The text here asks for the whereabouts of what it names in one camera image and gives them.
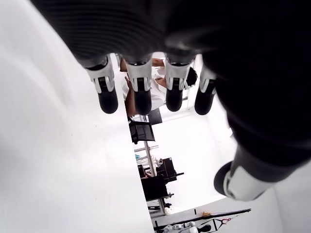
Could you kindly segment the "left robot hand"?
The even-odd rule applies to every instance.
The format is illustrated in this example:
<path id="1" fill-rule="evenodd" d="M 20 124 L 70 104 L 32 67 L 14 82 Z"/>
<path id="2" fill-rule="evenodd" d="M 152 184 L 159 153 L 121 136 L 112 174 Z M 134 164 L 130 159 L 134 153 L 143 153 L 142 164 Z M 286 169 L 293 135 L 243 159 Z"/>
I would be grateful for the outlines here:
<path id="1" fill-rule="evenodd" d="M 136 110 L 151 110 L 152 54 L 166 55 L 166 105 L 181 107 L 193 58 L 195 110 L 213 96 L 238 146 L 215 189 L 251 201 L 311 159 L 311 3 L 307 0 L 35 0 L 88 72 L 108 114 L 118 107 L 109 54 L 122 56 Z"/>

